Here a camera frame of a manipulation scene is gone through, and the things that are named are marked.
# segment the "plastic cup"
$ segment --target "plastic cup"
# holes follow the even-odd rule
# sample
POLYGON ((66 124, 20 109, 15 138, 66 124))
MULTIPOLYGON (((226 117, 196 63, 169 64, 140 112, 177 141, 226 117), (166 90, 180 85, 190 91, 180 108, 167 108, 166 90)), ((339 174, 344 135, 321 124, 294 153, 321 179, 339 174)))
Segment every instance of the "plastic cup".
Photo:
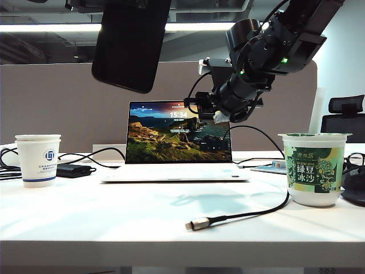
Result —
POLYGON ((288 133, 283 137, 291 198, 306 206, 328 207, 340 195, 344 145, 349 134, 288 133))
POLYGON ((60 137, 59 134, 15 136, 25 187, 46 187, 53 184, 60 137))

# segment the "laptop screen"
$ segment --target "laptop screen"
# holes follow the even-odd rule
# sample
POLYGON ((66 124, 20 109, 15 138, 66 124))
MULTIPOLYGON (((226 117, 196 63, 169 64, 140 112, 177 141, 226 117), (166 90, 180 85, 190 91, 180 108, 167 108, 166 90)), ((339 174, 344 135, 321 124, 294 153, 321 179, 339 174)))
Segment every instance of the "laptop screen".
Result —
POLYGON ((231 161, 229 122, 201 120, 181 101, 129 104, 126 164, 231 161))

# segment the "cubicle partition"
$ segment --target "cubicle partition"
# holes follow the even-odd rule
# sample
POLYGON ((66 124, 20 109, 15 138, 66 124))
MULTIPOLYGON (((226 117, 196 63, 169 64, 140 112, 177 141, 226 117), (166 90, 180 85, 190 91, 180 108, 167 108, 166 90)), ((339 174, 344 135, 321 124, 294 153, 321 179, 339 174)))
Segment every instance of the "cubicle partition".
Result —
MULTIPOLYGON (((199 77, 197 62, 160 62, 155 85, 139 94, 98 82, 91 64, 3 65, 1 73, 0 143, 12 143, 16 134, 62 134, 61 152, 91 151, 92 144, 125 143, 131 100, 182 100, 199 77)), ((196 91, 210 91, 205 77, 196 91)), ((271 92, 263 95, 246 123, 281 143, 278 133, 308 131, 317 66, 277 76, 271 92)), ((236 128, 233 150, 274 150, 259 132, 236 128)))

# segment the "laptop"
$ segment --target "laptop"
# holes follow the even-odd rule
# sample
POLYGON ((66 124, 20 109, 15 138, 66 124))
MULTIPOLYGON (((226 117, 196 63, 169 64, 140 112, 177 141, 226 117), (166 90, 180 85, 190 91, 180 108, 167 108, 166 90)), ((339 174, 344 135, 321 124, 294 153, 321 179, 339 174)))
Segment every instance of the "laptop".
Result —
POLYGON ((193 112, 182 101, 130 102, 125 163, 102 181, 247 180, 232 163, 229 122, 215 124, 193 112))

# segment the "power adapter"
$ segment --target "power adapter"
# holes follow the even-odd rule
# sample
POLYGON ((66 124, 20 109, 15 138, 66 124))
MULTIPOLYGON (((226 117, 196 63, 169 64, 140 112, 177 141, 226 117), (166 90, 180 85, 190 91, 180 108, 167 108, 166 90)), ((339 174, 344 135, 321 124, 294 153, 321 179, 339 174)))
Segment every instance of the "power adapter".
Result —
POLYGON ((94 171, 96 171, 96 168, 90 166, 81 166, 78 164, 58 164, 56 174, 59 177, 78 178, 88 176, 94 171))

